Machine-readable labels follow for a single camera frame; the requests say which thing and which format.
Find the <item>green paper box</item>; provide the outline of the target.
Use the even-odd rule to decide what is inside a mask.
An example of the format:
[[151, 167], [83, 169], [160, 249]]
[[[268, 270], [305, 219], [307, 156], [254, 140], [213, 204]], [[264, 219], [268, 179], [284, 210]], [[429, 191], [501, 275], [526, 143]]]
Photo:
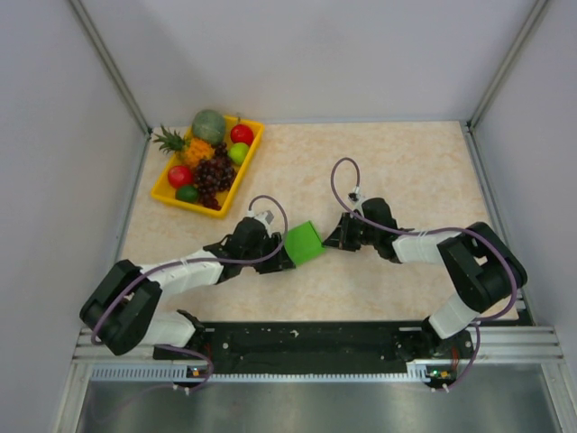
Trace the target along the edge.
[[290, 228], [285, 236], [284, 248], [297, 267], [325, 252], [321, 236], [312, 221]]

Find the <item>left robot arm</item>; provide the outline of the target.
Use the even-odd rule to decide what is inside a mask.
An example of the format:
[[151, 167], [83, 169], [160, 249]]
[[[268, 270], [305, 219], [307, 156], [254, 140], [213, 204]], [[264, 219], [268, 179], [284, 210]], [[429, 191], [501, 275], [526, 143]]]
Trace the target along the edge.
[[229, 281], [247, 267], [259, 274], [294, 269], [283, 235], [270, 230], [271, 219], [269, 212], [247, 216], [221, 241], [172, 262], [115, 263], [81, 308], [80, 319], [114, 355], [138, 345], [172, 345], [185, 357], [199, 355], [205, 338], [198, 319], [162, 305], [187, 290]]

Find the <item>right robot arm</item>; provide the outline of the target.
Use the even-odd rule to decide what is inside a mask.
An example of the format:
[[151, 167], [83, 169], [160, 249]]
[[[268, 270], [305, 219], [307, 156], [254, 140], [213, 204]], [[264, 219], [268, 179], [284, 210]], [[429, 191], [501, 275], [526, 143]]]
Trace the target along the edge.
[[416, 336], [396, 337], [404, 360], [444, 355], [474, 319], [527, 284], [525, 267], [483, 222], [417, 233], [398, 226], [385, 199], [361, 199], [356, 193], [350, 198], [353, 212], [342, 213], [323, 246], [356, 252], [369, 245], [392, 263], [443, 265], [453, 283], [455, 293], [424, 319]]

